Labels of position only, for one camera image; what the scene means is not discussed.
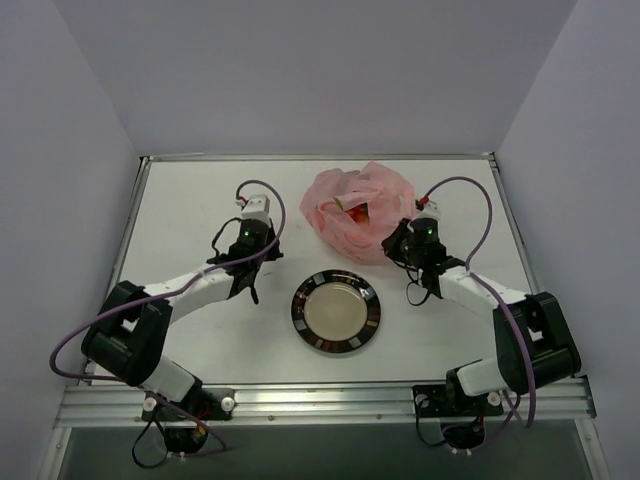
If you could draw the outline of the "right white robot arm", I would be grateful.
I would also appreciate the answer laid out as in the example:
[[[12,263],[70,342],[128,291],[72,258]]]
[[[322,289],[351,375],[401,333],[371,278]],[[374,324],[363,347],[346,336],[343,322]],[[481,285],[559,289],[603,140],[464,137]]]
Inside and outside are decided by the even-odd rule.
[[[382,241],[386,257],[418,274],[418,284],[488,320],[495,354],[446,373],[444,400],[455,412],[475,406],[481,395],[501,390],[524,395],[571,377],[582,361],[560,303],[548,293],[505,287],[466,268],[447,253],[434,218],[403,219]]]

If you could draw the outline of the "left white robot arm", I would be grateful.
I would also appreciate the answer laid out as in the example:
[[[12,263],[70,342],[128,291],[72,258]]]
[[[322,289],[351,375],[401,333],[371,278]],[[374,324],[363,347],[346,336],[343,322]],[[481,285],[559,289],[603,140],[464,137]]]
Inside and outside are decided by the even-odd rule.
[[[257,302],[255,280],[262,263],[282,256],[268,215],[244,218],[236,242],[200,269],[153,285],[118,283],[101,309],[110,316],[89,328],[82,353],[127,385],[166,398],[166,408],[177,418],[190,419],[201,409],[201,381],[163,355],[170,326],[245,289]]]

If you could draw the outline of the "pink plastic bag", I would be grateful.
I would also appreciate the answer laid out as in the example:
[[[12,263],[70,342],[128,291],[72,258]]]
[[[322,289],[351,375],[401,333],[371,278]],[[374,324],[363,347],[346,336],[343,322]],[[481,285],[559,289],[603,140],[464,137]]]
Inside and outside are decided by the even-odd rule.
[[[375,161],[360,170],[325,170],[302,197],[300,212],[319,238],[363,264],[387,262],[381,243],[416,214],[413,185]]]

